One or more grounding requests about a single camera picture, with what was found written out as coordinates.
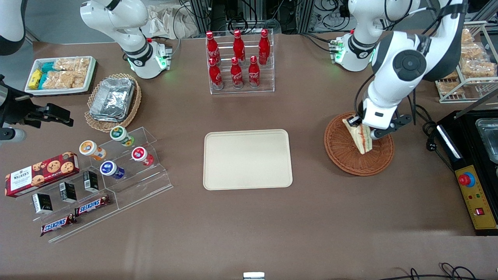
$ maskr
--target cup lid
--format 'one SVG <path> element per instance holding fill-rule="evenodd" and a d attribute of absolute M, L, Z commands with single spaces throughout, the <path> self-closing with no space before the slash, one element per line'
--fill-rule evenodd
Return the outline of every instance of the cup lid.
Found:
<path fill-rule="evenodd" d="M 142 161 L 147 157 L 147 150 L 142 147 L 136 147 L 131 152 L 131 157 L 136 161 Z"/>
<path fill-rule="evenodd" d="M 97 150 L 97 144 L 92 140 L 83 141 L 80 145 L 80 153 L 82 155 L 91 155 Z"/>
<path fill-rule="evenodd" d="M 115 126 L 109 132 L 112 140 L 121 141 L 126 137 L 126 129 L 122 126 Z"/>
<path fill-rule="evenodd" d="M 112 175 L 116 172 L 116 170 L 118 169 L 118 167 L 116 166 L 116 164 L 110 160 L 108 161 L 104 161 L 104 163 L 102 163 L 102 165 L 100 166 L 100 173 L 102 173 L 102 175 Z"/>

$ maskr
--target yogurt cup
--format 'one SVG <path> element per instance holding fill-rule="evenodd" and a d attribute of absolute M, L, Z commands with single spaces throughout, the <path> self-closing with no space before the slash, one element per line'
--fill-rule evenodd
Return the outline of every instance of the yogurt cup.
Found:
<path fill-rule="evenodd" d="M 110 176 L 114 179 L 121 179 L 125 175 L 125 170 L 115 164 L 113 161 L 104 161 L 100 166 L 100 173 L 104 176 Z"/>
<path fill-rule="evenodd" d="M 95 160 L 102 160 L 106 157 L 106 150 L 99 147 L 92 140 L 83 141 L 80 145 L 80 153 L 82 155 L 87 155 Z"/>
<path fill-rule="evenodd" d="M 135 161 L 141 162 L 145 166 L 149 166 L 154 163 L 154 156 L 149 154 L 145 148 L 136 147 L 131 152 L 131 158 Z"/>
<path fill-rule="evenodd" d="M 109 132 L 112 140 L 118 141 L 121 145 L 129 147 L 135 142 L 135 138 L 131 136 L 124 127 L 116 126 Z"/>

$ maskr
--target red button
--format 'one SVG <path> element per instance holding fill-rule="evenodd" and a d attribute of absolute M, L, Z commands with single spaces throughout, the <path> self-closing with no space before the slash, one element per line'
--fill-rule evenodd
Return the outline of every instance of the red button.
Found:
<path fill-rule="evenodd" d="M 471 183 L 470 176 L 467 174 L 462 174 L 458 176 L 458 182 L 464 186 L 468 186 Z"/>

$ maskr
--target yellow control panel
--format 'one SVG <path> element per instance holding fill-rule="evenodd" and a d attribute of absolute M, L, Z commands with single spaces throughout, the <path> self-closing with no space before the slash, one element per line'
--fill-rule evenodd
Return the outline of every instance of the yellow control panel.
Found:
<path fill-rule="evenodd" d="M 475 229 L 496 229 L 497 223 L 473 165 L 455 171 Z"/>

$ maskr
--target acrylic bottle rack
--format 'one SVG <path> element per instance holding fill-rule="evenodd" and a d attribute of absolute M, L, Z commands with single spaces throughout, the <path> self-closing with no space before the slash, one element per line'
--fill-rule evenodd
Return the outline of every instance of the acrylic bottle rack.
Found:
<path fill-rule="evenodd" d="M 232 85 L 232 74 L 230 69 L 232 67 L 232 57 L 234 56 L 234 36 L 228 31 L 213 31 L 218 48 L 220 49 L 221 65 L 221 78 L 225 84 L 223 89 L 214 90 L 213 83 L 209 78 L 209 54 L 206 49 L 206 65 L 208 66 L 208 82 L 211 94 L 229 94 L 229 93 L 257 93 L 257 92 L 274 92 L 275 91 L 275 44 L 273 29 L 268 29 L 268 40 L 270 41 L 270 56 L 266 65 L 259 65 L 260 70 L 260 85 L 257 89 L 249 85 L 249 58 L 253 55 L 258 57 L 259 54 L 259 39 L 261 38 L 261 29 L 258 32 L 250 31 L 248 34 L 242 35 L 242 40 L 246 47 L 246 63 L 241 65 L 242 75 L 244 80 L 244 87 L 235 89 Z"/>
<path fill-rule="evenodd" d="M 75 224 L 46 233 L 41 238 L 47 238 L 50 243 L 60 242 L 173 187 L 166 169 L 159 163 L 157 153 L 152 146 L 156 142 L 156 138 L 143 127 L 129 132 L 129 134 L 135 138 L 132 146 L 125 147 L 114 140 L 99 145 L 107 152 L 104 160 L 97 161 L 79 154 L 80 172 L 78 174 L 16 198 L 17 200 L 29 200 L 32 204 L 31 196 L 33 194 L 44 193 L 50 195 L 52 213 L 48 215 L 34 214 L 33 210 L 33 221 L 40 229 L 42 225 L 62 219 L 71 213 L 74 214 L 74 209 L 77 207 L 97 200 L 106 194 L 109 195 L 110 204 L 83 213 L 76 218 L 77 222 Z M 131 158 L 131 151 L 137 146 L 144 147 L 149 154 L 154 156 L 152 165 L 144 166 Z M 116 180 L 110 176 L 102 176 L 100 174 L 100 165 L 105 160 L 112 160 L 122 167 L 125 171 L 124 177 Z M 87 170 L 97 174 L 99 181 L 98 192 L 92 193 L 84 190 L 83 173 Z M 76 197 L 78 198 L 76 202 L 67 203 L 61 200 L 59 193 L 59 183 L 61 182 L 74 184 Z"/>

